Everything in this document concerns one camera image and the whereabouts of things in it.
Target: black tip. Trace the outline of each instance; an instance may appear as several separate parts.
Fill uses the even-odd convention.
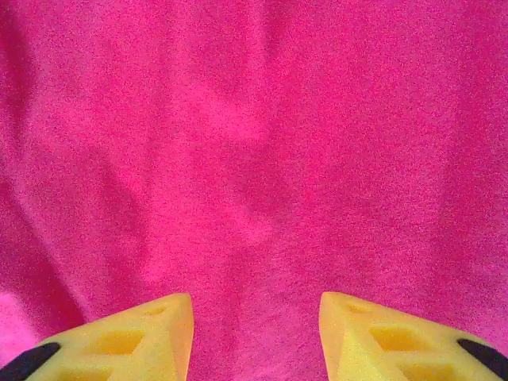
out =
[[[0,381],[25,381],[60,348],[58,343],[47,343],[23,352],[0,369]]]
[[[502,381],[508,381],[508,358],[500,352],[468,339],[459,339],[457,343],[468,351],[471,356],[498,375]]]

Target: pink fabric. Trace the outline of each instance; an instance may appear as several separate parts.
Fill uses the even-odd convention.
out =
[[[190,381],[325,380],[322,291],[508,353],[508,2],[312,3],[0,2],[1,362],[176,291]]]

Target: magenta cloth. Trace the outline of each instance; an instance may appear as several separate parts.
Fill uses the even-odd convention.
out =
[[[0,363],[179,291],[190,381],[325,380],[323,291],[508,353],[507,1],[0,12]]]

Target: pink background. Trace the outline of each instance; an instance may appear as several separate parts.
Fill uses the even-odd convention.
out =
[[[190,381],[325,380],[323,291],[508,353],[508,2],[310,3],[0,3],[0,364],[176,291]]]

